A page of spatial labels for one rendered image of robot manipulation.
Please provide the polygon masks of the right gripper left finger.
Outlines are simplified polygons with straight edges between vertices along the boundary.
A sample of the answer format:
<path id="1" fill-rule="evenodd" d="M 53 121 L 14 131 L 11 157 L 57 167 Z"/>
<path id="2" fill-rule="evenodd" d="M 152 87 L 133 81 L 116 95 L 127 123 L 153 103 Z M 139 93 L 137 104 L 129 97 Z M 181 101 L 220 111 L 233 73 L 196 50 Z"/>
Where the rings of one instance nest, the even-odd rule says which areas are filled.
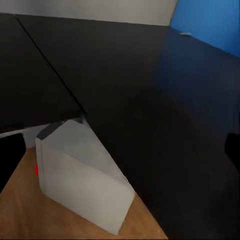
<path id="1" fill-rule="evenodd" d="M 22 133 L 0 138 L 0 193 L 26 152 Z"/>

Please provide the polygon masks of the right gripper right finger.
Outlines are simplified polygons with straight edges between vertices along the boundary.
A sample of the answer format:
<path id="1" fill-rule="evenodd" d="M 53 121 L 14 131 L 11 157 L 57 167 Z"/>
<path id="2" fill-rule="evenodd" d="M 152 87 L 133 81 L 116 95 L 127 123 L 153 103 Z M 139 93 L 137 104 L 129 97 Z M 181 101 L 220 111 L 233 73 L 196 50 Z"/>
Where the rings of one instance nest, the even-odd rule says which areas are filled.
<path id="1" fill-rule="evenodd" d="M 224 151 L 240 173 L 240 135 L 229 133 L 224 146 Z"/>

